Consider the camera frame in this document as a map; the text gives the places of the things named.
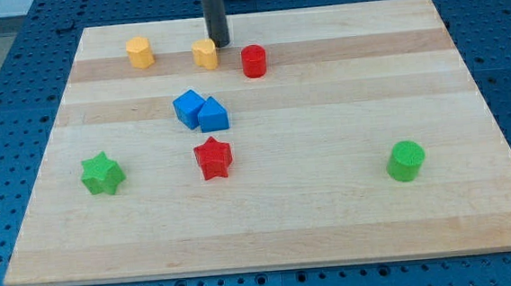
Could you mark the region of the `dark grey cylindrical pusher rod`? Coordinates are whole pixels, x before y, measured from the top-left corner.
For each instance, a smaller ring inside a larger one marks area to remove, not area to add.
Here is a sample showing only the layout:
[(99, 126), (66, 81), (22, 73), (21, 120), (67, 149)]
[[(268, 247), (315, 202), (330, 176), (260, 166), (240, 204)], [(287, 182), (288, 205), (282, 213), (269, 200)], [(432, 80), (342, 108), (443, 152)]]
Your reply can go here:
[(206, 29), (215, 47), (225, 47), (230, 43), (229, 27), (226, 20), (224, 0), (201, 0), (203, 19)]

